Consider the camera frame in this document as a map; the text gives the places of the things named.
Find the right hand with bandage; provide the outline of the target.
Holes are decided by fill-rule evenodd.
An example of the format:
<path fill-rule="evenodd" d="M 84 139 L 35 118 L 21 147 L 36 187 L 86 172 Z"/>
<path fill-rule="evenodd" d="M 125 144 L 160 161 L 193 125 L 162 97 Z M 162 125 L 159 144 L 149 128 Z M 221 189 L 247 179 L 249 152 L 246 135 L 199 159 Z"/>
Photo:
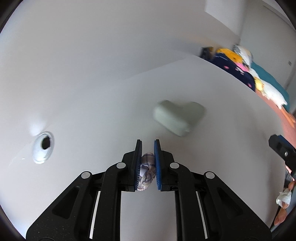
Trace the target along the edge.
<path fill-rule="evenodd" d="M 292 190 L 295 185 L 295 180 L 290 182 L 288 185 L 288 188 L 283 190 L 283 192 L 280 192 L 279 196 L 276 199 L 276 204 L 280 206 L 280 211 L 278 212 L 275 220 L 274 225 L 279 225 L 283 223 L 287 217 L 287 208 L 290 205 L 291 197 L 292 197 Z"/>

